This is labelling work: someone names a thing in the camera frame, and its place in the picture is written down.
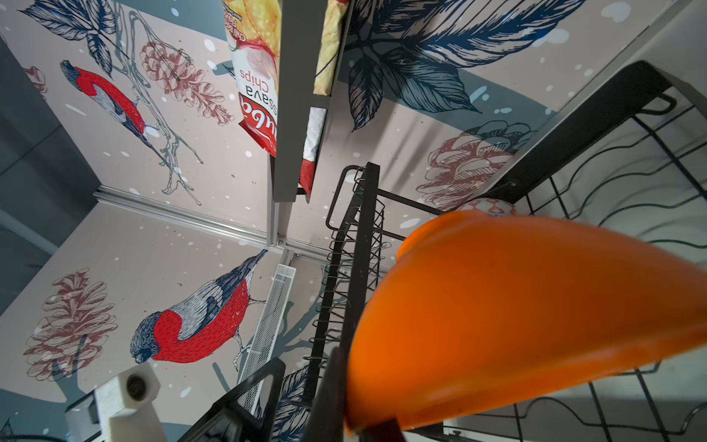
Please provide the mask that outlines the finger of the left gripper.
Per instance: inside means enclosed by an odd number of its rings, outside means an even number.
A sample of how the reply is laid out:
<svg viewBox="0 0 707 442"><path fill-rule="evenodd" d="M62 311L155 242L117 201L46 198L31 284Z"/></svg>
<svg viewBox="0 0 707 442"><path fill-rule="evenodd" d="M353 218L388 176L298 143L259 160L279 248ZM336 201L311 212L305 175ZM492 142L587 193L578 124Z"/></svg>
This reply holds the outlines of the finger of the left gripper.
<svg viewBox="0 0 707 442"><path fill-rule="evenodd" d="M213 403L179 442L270 441L284 377L285 363L279 358L272 359ZM267 378L272 379L268 401L263 415L256 417L239 404L239 399Z"/></svg>

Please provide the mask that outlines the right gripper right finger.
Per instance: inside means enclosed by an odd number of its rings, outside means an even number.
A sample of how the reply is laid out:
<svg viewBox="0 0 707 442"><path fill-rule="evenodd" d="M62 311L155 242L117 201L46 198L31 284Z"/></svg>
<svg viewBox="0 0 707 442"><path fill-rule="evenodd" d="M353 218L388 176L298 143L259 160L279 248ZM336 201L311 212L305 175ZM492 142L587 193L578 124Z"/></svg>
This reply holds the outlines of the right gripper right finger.
<svg viewBox="0 0 707 442"><path fill-rule="evenodd" d="M359 435L360 442L405 442L403 432L396 419L373 425Z"/></svg>

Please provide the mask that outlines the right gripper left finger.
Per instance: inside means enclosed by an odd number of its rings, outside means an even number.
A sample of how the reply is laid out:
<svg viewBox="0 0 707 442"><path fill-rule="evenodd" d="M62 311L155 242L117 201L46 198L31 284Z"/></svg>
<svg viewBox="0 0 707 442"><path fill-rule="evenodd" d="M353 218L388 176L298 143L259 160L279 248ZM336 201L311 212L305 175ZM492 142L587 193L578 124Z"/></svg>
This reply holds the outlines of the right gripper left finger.
<svg viewBox="0 0 707 442"><path fill-rule="evenodd" d="M342 442L347 356L336 347L325 370L320 389L310 410L304 442Z"/></svg>

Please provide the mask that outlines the white maroon patterned bowl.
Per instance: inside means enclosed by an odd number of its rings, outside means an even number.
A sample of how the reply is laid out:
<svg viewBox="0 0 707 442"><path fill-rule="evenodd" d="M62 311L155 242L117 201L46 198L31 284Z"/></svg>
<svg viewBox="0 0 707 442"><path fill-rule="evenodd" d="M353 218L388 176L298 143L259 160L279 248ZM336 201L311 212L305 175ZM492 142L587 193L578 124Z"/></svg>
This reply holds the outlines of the white maroon patterned bowl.
<svg viewBox="0 0 707 442"><path fill-rule="evenodd" d="M490 217L517 217L520 215L517 208L509 202L495 198L477 198L462 204L458 211L471 211L484 213Z"/></svg>

